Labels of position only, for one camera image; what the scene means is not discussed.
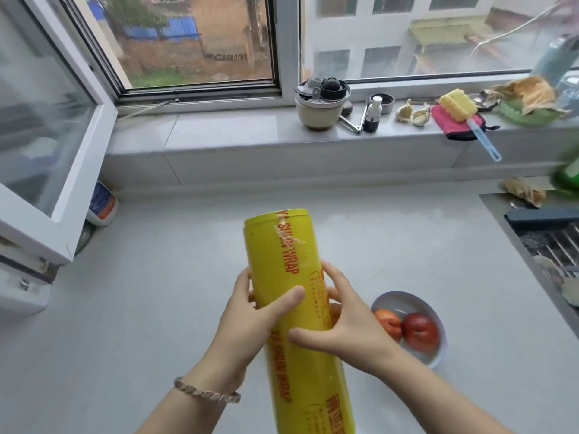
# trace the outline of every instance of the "bracelet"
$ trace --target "bracelet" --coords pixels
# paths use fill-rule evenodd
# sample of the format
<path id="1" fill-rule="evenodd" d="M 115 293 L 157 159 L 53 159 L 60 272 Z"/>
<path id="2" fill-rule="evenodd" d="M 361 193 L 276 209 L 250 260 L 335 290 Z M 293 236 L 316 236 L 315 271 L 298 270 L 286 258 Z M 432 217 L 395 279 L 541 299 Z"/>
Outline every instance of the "bracelet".
<path id="1" fill-rule="evenodd" d="M 242 400 L 242 396 L 239 393 L 231 393 L 230 395 L 222 395 L 220 393 L 213 393 L 213 391 L 203 391 L 192 385 L 186 385 L 181 380 L 182 376 L 175 378 L 173 381 L 173 386 L 179 391 L 191 396 L 199 396 L 201 398 L 209 399 L 210 401 L 218 401 L 225 403 L 239 403 Z"/>

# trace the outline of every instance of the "window sill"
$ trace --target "window sill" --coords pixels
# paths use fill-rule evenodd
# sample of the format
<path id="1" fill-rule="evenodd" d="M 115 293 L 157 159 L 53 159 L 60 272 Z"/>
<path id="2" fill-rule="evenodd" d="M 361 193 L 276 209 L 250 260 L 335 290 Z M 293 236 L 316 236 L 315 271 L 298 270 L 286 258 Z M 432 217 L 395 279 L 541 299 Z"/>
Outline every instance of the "window sill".
<path id="1" fill-rule="evenodd" d="M 351 121 L 359 122 L 361 113 L 356 104 Z M 134 117 L 116 125 L 101 177 L 121 190 L 207 191 L 309 179 L 334 185 L 452 181 L 544 175 L 577 155 L 579 119 L 546 128 L 521 128 L 494 113 L 485 119 L 501 126 L 488 132 L 503 155 L 500 163 L 478 142 L 448 140 L 434 120 L 416 128 L 394 121 L 394 112 L 383 116 L 376 133 L 360 135 L 341 123 L 310 131 L 293 107 Z"/>

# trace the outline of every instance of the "red apple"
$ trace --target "red apple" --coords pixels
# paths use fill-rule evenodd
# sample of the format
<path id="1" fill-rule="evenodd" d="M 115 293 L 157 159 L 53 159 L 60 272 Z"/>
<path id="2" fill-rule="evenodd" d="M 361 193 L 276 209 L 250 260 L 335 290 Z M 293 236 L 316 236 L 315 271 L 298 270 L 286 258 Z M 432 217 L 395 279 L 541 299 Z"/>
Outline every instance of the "red apple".
<path id="1" fill-rule="evenodd" d="M 412 349 L 423 353 L 435 352 L 440 343 L 436 323 L 423 313 L 409 313 L 402 320 L 402 334 Z"/>
<path id="2" fill-rule="evenodd" d="M 374 312 L 374 316 L 384 330 L 388 332 L 388 335 L 390 335 L 394 341 L 399 343 L 402 339 L 402 328 L 398 315 L 387 309 L 380 309 Z"/>

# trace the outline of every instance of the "garlic clove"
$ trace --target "garlic clove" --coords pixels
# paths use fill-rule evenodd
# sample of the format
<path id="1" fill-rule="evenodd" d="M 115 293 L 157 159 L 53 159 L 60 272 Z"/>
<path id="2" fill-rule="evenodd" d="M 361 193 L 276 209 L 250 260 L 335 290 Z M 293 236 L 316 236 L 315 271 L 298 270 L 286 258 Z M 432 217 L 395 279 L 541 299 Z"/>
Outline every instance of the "garlic clove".
<path id="1" fill-rule="evenodd" d="M 419 109 L 412 115 L 412 124 L 422 128 L 425 124 L 430 121 L 430 107 L 428 104 L 424 104 L 426 108 Z"/>
<path id="2" fill-rule="evenodd" d="M 396 121 L 408 122 L 412 118 L 412 106 L 410 105 L 411 99 L 407 100 L 406 105 L 398 108 L 396 111 Z"/>

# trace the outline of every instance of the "small bottle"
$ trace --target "small bottle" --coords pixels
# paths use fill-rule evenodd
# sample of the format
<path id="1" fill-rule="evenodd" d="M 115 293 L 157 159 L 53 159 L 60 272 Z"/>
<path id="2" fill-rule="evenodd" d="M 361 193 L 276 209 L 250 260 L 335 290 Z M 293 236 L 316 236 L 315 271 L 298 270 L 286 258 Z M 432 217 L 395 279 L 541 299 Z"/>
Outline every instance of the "small bottle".
<path id="1" fill-rule="evenodd" d="M 362 129 L 366 132 L 376 132 L 380 124 L 380 114 L 382 113 L 382 98 L 373 96 L 372 103 L 368 107 Z"/>

